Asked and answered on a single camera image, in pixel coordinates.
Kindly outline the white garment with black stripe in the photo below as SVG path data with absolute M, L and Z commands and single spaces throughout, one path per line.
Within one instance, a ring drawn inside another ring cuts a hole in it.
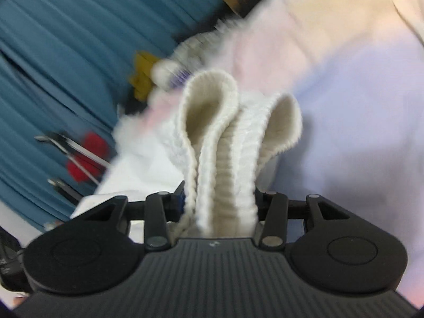
M 119 119 L 116 157 L 75 213 L 116 195 L 143 200 L 182 185 L 173 239 L 250 237 L 259 220 L 254 192 L 267 190 L 277 156 L 293 148 L 302 131 L 291 93 L 244 91 L 228 73 L 199 72 L 178 95 Z

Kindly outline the red cloth on stand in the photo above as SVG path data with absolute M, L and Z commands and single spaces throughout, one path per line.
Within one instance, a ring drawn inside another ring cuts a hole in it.
M 92 181 L 104 174 L 110 166 L 108 157 L 108 144 L 98 134 L 87 133 L 81 142 L 76 142 L 65 135 L 65 142 L 70 150 L 73 160 L 69 159 L 67 170 L 76 182 Z

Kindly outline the mustard yellow garment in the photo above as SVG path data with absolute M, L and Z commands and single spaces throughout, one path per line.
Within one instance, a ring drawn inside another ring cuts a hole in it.
M 129 83 L 134 89 L 134 98 L 138 101 L 147 101 L 148 95 L 154 87 L 151 71 L 160 58 L 145 51 L 137 52 L 134 56 L 134 72 Z

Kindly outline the white puffy jacket pile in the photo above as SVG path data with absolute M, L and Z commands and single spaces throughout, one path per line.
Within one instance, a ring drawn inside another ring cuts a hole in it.
M 220 19 L 211 31 L 197 33 L 182 41 L 168 58 L 153 65 L 151 78 L 154 86 L 165 91 L 184 86 L 192 74 L 208 66 L 230 33 L 243 25 L 240 17 Z

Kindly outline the pastel pink duvet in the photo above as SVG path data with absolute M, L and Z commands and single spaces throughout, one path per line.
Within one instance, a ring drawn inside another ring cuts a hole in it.
M 210 70 L 291 93 L 303 131 L 259 190 L 322 195 L 395 236 L 408 253 L 398 290 L 422 305 L 423 0 L 262 0 L 243 21 L 184 86 L 154 86 L 145 111 Z

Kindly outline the blue curtain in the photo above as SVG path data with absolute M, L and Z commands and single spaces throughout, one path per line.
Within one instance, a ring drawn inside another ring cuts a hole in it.
M 111 141 L 136 52 L 169 55 L 221 0 L 1 0 L 1 200 L 31 226 L 67 220 L 47 131 Z

